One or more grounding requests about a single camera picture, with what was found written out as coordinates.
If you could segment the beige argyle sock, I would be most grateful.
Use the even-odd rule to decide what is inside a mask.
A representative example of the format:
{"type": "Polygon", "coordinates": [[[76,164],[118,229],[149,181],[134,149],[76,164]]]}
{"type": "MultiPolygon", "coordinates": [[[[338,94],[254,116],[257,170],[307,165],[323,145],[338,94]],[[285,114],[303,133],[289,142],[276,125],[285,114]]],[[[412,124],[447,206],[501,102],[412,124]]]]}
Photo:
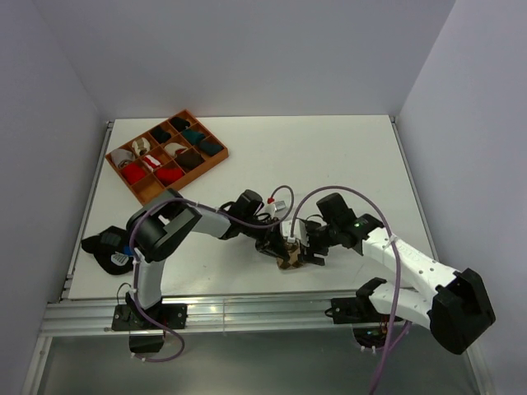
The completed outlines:
{"type": "Polygon", "coordinates": [[[280,270],[293,270],[304,266],[304,263],[300,260],[300,244],[286,244],[286,251],[287,256],[285,258],[277,258],[277,267],[280,270]]]}

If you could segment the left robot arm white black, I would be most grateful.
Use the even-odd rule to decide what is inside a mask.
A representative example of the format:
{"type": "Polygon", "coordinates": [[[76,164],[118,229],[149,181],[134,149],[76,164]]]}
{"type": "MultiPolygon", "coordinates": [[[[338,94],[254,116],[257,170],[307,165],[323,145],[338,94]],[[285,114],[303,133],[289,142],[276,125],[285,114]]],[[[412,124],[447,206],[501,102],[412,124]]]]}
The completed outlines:
{"type": "Polygon", "coordinates": [[[192,232],[228,240],[245,235],[255,240],[259,253],[288,258],[280,220],[261,212],[263,199],[245,190],[235,201],[219,208],[192,202],[168,188],[132,215],[127,223],[130,250],[138,268],[134,270],[131,319],[140,328],[159,322],[161,279],[166,259],[192,232]]]}

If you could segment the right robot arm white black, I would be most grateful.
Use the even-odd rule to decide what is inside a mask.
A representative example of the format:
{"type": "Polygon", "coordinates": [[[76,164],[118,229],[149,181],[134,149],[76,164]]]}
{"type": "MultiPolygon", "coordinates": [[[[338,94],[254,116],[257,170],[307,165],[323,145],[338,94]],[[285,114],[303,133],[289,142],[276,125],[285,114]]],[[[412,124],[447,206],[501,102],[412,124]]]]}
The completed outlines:
{"type": "Polygon", "coordinates": [[[299,259],[324,264],[329,248],[342,246],[390,270],[393,281],[375,277],[350,299],[334,299],[331,317],[336,324],[387,319],[409,321],[428,329],[452,354],[464,353],[496,321],[481,276],[459,271],[415,249],[375,216],[356,216],[339,193],[317,203],[322,223],[293,220],[284,234],[301,247],[299,259]]]}

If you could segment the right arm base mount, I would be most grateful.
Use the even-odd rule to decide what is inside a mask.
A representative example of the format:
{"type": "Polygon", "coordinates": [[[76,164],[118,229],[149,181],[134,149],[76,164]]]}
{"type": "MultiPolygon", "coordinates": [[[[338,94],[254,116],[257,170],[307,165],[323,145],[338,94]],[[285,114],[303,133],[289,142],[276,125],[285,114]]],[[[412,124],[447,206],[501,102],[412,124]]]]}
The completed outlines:
{"type": "Polygon", "coordinates": [[[389,315],[380,314],[367,305],[363,298],[333,298],[324,315],[333,324],[351,324],[353,336],[359,347],[372,351],[381,350],[388,334],[389,315]]]}

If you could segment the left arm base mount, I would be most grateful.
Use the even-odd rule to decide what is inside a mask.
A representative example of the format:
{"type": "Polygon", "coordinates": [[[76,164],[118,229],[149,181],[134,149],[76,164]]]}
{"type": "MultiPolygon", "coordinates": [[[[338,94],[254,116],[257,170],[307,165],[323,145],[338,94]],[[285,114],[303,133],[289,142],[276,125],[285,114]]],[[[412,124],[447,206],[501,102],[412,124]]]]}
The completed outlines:
{"type": "Polygon", "coordinates": [[[114,309],[111,323],[113,332],[128,332],[128,345],[131,352],[140,356],[150,356],[161,350],[165,344],[167,331],[152,321],[172,330],[184,329],[188,316],[186,304],[158,303],[140,314],[137,306],[129,301],[118,304],[114,309]]]}

